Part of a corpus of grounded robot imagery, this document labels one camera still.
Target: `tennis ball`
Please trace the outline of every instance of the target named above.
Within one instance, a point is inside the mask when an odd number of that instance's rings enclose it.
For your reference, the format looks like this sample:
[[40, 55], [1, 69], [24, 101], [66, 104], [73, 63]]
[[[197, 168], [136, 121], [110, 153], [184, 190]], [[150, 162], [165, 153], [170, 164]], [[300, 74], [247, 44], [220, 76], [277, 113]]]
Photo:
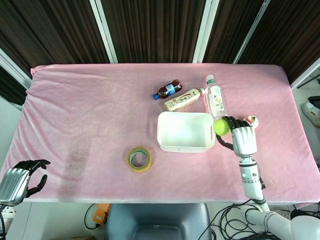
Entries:
[[213, 123], [213, 130], [219, 136], [227, 135], [230, 131], [226, 120], [220, 118]]

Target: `white bottle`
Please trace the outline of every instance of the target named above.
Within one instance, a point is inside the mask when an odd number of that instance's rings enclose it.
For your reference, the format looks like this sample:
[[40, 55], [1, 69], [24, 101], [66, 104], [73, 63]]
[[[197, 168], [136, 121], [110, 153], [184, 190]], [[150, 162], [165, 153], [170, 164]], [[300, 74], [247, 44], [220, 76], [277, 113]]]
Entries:
[[214, 120], [227, 116], [221, 88], [216, 84], [215, 77], [213, 75], [208, 75], [206, 76], [205, 81], [205, 97], [209, 114]]
[[169, 101], [166, 101], [164, 103], [164, 107], [169, 112], [176, 111], [178, 109], [182, 109], [182, 108], [198, 101], [200, 96], [204, 93], [205, 93], [205, 90], [203, 88], [191, 89], [180, 96], [177, 96]]

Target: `robotic arm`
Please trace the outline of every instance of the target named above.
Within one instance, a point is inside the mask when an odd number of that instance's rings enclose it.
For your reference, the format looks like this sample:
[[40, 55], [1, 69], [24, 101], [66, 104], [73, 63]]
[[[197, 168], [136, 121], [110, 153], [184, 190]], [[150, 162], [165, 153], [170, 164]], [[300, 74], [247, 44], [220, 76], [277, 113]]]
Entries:
[[260, 174], [259, 164], [252, 158], [257, 152], [256, 134], [246, 121], [234, 117], [222, 117], [232, 133], [233, 144], [216, 136], [219, 143], [233, 150], [240, 157], [239, 167], [245, 196], [256, 204], [240, 207], [242, 217], [250, 224], [265, 227], [282, 240], [320, 239], [320, 220], [312, 216], [297, 216], [292, 221], [270, 211], [263, 196], [266, 188]]
[[31, 175], [38, 169], [47, 169], [49, 161], [28, 160], [21, 161], [13, 168], [9, 168], [0, 183], [0, 239], [6, 239], [6, 234], [15, 216], [14, 206], [20, 204], [24, 198], [28, 198], [39, 192], [46, 184], [48, 176], [42, 176], [40, 183], [33, 188], [28, 188]]

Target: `blue bottle label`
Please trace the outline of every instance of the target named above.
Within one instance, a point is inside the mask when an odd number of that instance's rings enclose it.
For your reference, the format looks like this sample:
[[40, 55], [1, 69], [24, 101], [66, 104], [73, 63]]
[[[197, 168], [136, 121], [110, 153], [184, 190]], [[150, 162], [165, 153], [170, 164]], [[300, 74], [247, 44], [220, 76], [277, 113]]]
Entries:
[[175, 87], [170, 83], [165, 88], [168, 90], [169, 95], [174, 94], [176, 92]]

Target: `orange object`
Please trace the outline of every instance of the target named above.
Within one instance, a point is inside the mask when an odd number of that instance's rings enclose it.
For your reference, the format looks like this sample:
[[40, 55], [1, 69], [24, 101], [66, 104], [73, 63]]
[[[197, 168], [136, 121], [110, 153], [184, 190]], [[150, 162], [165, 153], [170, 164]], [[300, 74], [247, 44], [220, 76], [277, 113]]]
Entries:
[[104, 224], [107, 221], [110, 207], [110, 203], [99, 203], [93, 216], [93, 221], [100, 225]]

